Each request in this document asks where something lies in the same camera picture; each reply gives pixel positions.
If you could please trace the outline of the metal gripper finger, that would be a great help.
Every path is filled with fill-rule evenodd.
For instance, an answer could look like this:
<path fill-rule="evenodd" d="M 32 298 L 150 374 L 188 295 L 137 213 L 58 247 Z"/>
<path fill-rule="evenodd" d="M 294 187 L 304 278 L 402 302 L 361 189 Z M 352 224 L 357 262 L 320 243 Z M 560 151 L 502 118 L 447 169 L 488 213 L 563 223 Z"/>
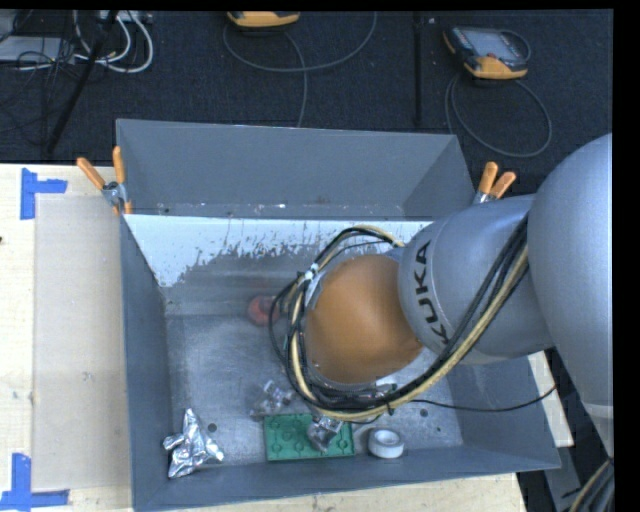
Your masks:
<path fill-rule="evenodd" d="M 270 379 L 253 399 L 249 409 L 249 417 L 251 419 L 261 419 L 275 415 L 283 407 L 290 405 L 294 396 L 294 390 L 290 388 L 284 389 Z"/>
<path fill-rule="evenodd" d="M 312 448 L 318 452 L 327 453 L 343 425 L 342 420 L 329 416 L 312 416 L 306 432 Z"/>

